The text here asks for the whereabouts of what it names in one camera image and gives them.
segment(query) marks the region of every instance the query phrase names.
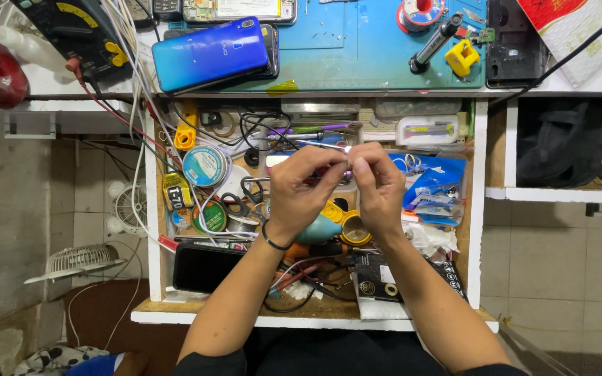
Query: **forearm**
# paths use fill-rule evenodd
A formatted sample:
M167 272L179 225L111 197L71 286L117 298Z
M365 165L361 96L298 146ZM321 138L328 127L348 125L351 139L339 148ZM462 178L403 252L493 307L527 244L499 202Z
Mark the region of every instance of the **forearm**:
M486 323L405 237L383 251L420 336L448 371L510 363Z
M282 255L262 236L255 240L196 315L179 361L195 352L210 357L227 355L245 344Z

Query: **hand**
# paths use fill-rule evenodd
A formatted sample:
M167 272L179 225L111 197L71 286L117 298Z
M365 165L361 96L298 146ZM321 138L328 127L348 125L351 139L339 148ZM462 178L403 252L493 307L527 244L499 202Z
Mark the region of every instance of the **hand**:
M330 168L320 183L303 183L320 167ZM271 218L266 235L273 243L286 246L308 227L324 209L348 169L347 156L337 150L306 146L271 168Z
M401 205L406 176L378 142L357 145L348 153L361 192L361 221L380 246L405 238Z

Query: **black bag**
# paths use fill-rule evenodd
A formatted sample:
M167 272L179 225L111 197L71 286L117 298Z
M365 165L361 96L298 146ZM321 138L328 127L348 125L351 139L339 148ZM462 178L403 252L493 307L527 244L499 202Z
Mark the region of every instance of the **black bag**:
M520 100L518 187L579 187L601 168L602 100Z

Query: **blue silicone work mat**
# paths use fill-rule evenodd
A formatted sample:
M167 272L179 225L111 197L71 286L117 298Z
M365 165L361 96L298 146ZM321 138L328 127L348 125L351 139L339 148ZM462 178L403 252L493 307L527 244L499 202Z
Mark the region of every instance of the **blue silicone work mat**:
M408 61L429 39L438 23L425 31L405 34L397 25L400 0L358 0L319 4L298 0L297 21L280 27L280 75L276 80L249 81L224 92L318 90L431 90L480 88L485 81L484 44L474 45L480 61L465 78L456 76L445 53L459 42L451 38L422 74L410 72ZM485 25L464 9L487 19L487 0L446 0L449 9L439 21L460 11L463 26L479 32Z

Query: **glue tube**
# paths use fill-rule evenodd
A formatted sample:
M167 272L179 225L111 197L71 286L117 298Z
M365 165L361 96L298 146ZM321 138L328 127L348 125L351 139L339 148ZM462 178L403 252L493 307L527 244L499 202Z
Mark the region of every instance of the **glue tube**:
M456 13L441 23L438 29L431 34L429 41L427 41L424 47L415 52L413 57L408 61L410 72L420 74L429 70L431 58L457 33L462 21L464 21L464 18L461 13Z

